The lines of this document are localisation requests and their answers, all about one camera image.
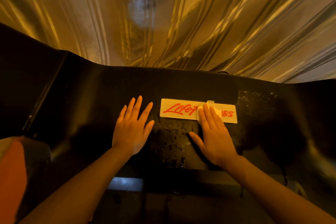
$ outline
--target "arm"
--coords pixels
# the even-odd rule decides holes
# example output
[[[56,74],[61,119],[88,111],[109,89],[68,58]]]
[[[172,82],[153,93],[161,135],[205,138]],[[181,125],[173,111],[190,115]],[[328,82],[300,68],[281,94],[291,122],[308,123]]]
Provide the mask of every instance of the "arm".
[[[190,132],[202,153],[215,165],[222,167],[240,183],[276,223],[336,223],[331,215],[303,197],[292,192],[239,156],[228,130],[214,109],[204,105],[199,110],[204,142]]]
[[[142,97],[132,98],[121,110],[113,133],[112,148],[89,167],[75,175],[49,196],[20,224],[88,223],[100,198],[117,171],[144,146],[154,121],[145,122],[153,103],[149,103],[138,120]]]

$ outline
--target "sign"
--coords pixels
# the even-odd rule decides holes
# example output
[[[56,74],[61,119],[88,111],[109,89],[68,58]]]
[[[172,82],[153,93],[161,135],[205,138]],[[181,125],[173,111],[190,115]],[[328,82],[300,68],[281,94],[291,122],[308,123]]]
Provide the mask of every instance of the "sign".
[[[195,120],[197,107],[204,104],[205,102],[163,98],[161,99],[160,117]],[[234,105],[214,103],[212,106],[221,110],[223,122],[237,123],[237,113]]]

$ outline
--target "hand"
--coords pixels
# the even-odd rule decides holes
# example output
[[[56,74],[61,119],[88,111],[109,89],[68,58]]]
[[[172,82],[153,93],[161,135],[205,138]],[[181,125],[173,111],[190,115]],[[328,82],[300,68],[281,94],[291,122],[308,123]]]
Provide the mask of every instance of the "hand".
[[[209,110],[207,104],[199,109],[199,118],[204,142],[194,132],[189,135],[211,163],[226,170],[232,159],[238,156],[227,128],[213,107]]]
[[[145,127],[153,103],[148,104],[138,120],[142,97],[138,97],[135,105],[134,102],[135,98],[132,98],[128,107],[124,106],[121,110],[112,139],[112,148],[118,147],[120,150],[124,150],[129,154],[129,157],[137,154],[145,145],[154,125],[154,121],[151,120]]]

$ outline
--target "right hand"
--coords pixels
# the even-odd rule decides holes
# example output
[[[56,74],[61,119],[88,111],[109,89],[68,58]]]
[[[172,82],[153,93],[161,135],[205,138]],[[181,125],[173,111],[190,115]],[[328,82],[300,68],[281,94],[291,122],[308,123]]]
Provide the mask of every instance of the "right hand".
[[[238,157],[227,128],[213,107],[209,110],[207,104],[199,109],[199,118],[204,142],[194,132],[189,132],[190,137],[211,163],[227,170],[232,160]]]

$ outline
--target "forearm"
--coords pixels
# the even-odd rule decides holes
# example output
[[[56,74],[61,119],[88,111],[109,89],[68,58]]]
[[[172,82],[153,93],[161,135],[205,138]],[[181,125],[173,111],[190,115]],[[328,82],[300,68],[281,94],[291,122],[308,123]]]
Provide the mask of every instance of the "forearm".
[[[276,223],[336,223],[328,213],[281,185],[242,156],[225,169],[258,200]]]
[[[130,155],[111,148],[36,207],[20,223],[87,223]]]

